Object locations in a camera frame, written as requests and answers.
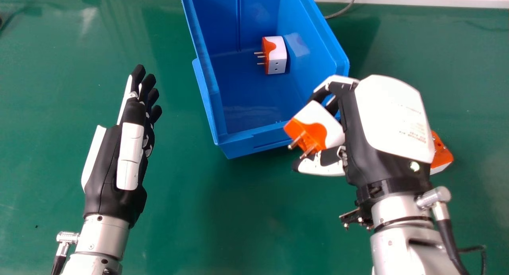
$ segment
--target metal prong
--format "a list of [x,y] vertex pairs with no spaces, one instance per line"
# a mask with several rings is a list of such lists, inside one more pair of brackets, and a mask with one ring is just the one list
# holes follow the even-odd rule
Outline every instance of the metal prong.
[[297,146],[297,143],[299,143],[300,139],[302,139],[302,135],[300,135],[299,137],[295,138],[295,140],[293,140],[293,142],[291,142],[288,145],[288,150],[293,150],[293,148],[295,148]]
[[313,152],[313,150],[316,148],[316,145],[312,145],[311,147],[309,147],[309,149],[307,151],[304,152],[304,154],[302,154],[299,159],[304,159],[305,157],[307,157],[311,152]]

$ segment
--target white label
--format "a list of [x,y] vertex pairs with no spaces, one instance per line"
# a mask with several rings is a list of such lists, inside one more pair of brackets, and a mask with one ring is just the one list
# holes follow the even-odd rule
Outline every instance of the white label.
[[435,155],[420,93],[387,76],[369,76],[355,90],[367,142],[375,149],[431,163]]

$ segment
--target gray cable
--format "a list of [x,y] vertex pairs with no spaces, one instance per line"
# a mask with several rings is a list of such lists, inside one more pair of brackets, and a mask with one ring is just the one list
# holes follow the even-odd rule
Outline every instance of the gray cable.
[[342,10],[340,10],[339,12],[333,13],[329,16],[325,16],[325,19],[331,19],[331,18],[341,16],[342,14],[346,13],[348,11],[348,9],[350,9],[350,7],[353,5],[354,2],[355,2],[355,0],[351,0],[348,3],[348,5],[346,7],[344,7]]

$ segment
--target silver forearm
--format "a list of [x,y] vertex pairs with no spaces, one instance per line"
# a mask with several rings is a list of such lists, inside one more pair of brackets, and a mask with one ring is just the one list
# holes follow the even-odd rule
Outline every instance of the silver forearm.
[[[60,233],[57,237],[60,245],[66,246],[64,249],[69,246],[69,241],[64,236],[66,234],[68,233]],[[69,257],[62,275],[120,275],[120,261],[124,257],[128,237],[127,221],[104,215],[86,217],[78,240],[71,242],[77,243],[76,250]]]

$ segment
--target bin bottom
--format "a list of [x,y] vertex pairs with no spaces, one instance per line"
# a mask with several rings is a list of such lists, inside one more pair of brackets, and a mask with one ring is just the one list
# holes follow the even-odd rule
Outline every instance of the bin bottom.
[[304,105],[289,74],[265,74],[255,49],[211,56],[228,134],[288,121]]

